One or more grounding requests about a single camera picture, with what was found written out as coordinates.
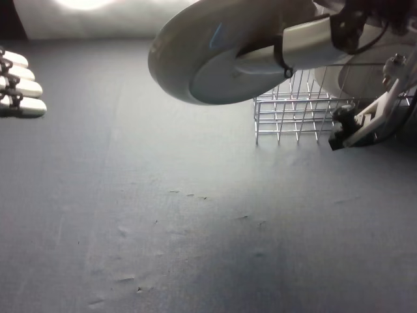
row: wire dish rack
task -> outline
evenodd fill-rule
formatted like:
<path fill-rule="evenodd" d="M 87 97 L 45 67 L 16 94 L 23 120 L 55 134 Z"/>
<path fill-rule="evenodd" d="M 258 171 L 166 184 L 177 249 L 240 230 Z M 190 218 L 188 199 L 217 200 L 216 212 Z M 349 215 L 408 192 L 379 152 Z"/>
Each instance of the wire dish rack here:
<path fill-rule="evenodd" d="M 338 97 L 330 95 L 322 86 L 328 79 L 331 68 L 343 67 L 344 78 L 341 84 L 340 94 Z M 343 91 L 345 84 L 349 82 L 351 73 L 357 74 L 358 68 L 364 70 L 365 84 L 359 97 L 349 97 Z M 313 136 L 317 142 L 322 138 L 328 139 L 328 133 L 333 129 L 334 123 L 331 112 L 337 107 L 354 101 L 357 106 L 362 104 L 371 104 L 375 98 L 365 98 L 372 74 L 378 71 L 382 76 L 383 63 L 361 63 L 361 64 L 343 64 L 330 65 L 321 69 L 324 75 L 320 78 L 321 82 L 315 79 L 315 70 L 300 70 L 286 82 L 275 87 L 273 90 L 254 98 L 253 118 L 255 119 L 256 144 L 259 142 L 260 135 L 275 135 L 278 143 L 282 136 L 292 135 L 297 142 L 303 135 Z M 409 91 L 402 94 L 398 105 L 409 106 Z"/>

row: white plate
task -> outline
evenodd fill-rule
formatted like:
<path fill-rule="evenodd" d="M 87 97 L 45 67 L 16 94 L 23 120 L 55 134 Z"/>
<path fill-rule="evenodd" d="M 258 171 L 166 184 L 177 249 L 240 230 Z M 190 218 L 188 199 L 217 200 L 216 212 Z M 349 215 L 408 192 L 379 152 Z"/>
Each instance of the white plate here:
<path fill-rule="evenodd" d="M 381 29 L 365 26 L 360 45 L 378 36 Z M 358 63 L 385 63 L 396 53 L 408 56 L 413 49 L 414 34 L 397 37 L 391 33 L 383 36 L 379 43 L 360 55 L 350 56 L 338 62 L 340 67 L 321 67 L 314 71 L 315 79 L 322 88 L 335 97 L 376 98 L 385 92 L 382 84 L 382 66 L 350 67 Z"/>
<path fill-rule="evenodd" d="M 238 52 L 315 13 L 310 0 L 200 0 L 161 30 L 149 53 L 149 70 L 166 93 L 185 102 L 251 99 L 285 78 L 238 71 Z"/>

